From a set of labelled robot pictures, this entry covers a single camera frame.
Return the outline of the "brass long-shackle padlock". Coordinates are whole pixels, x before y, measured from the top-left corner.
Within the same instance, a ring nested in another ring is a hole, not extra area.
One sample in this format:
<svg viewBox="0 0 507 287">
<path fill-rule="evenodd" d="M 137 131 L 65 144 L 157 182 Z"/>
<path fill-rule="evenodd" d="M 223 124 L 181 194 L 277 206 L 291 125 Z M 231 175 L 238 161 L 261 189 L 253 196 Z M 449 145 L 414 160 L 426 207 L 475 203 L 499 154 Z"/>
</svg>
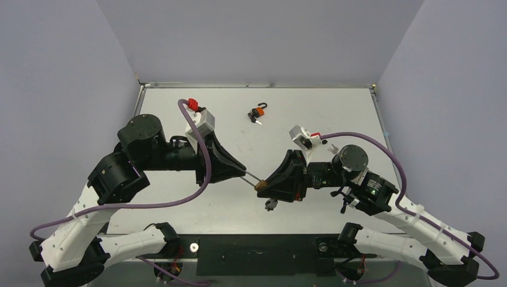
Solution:
<svg viewBox="0 0 507 287">
<path fill-rule="evenodd" d="M 240 179 L 246 182 L 247 184 L 251 185 L 255 191 L 259 191 L 261 188 L 265 187 L 267 185 L 266 181 L 263 179 L 260 179 L 253 173 L 249 172 L 248 170 L 245 171 L 246 175 L 241 176 Z M 252 179 L 256 180 L 256 183 L 248 180 L 246 176 L 250 176 Z M 268 212 L 274 211 L 277 207 L 278 201 L 276 199 L 267 199 L 265 202 L 265 210 Z"/>
</svg>

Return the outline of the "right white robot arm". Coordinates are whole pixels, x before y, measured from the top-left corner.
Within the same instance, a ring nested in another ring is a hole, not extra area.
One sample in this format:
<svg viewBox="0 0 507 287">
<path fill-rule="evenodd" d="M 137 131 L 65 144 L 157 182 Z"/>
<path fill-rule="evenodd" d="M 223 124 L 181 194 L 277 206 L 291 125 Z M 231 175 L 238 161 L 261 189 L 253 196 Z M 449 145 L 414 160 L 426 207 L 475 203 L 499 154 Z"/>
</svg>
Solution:
<svg viewBox="0 0 507 287">
<path fill-rule="evenodd" d="M 396 186 L 368 168 L 359 146 L 347 145 L 332 160 L 308 162 L 302 151 L 289 150 L 281 165 L 256 184 L 266 208 L 279 201 L 302 200 L 308 189 L 330 188 L 344 208 L 359 210 L 402 230 L 404 236 L 374 231 L 348 222 L 337 238 L 345 255 L 374 254 L 414 265 L 444 286 L 466 286 L 478 279 L 476 257 L 484 247 L 480 233 L 455 230 L 402 196 Z"/>
</svg>

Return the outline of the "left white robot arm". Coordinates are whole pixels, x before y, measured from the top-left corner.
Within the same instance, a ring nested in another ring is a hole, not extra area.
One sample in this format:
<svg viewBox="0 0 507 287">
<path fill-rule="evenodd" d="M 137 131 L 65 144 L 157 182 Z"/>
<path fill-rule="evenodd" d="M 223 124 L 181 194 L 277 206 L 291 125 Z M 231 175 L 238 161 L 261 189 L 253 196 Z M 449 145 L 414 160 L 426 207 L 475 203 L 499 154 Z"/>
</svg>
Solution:
<svg viewBox="0 0 507 287">
<path fill-rule="evenodd" d="M 114 151 L 88 176 L 69 221 L 59 225 L 50 237 L 30 245 L 32 258 L 45 264 L 41 273 L 44 285 L 84 286 L 106 268 L 127 259 L 177 254 L 179 236 L 166 222 L 118 237 L 101 238 L 99 231 L 121 204 L 130 202 L 149 185 L 149 171 L 193 170 L 200 187 L 245 175 L 245 166 L 221 146 L 213 127 L 200 134 L 202 143 L 191 130 L 166 139 L 158 117 L 133 117 L 118 132 Z"/>
</svg>

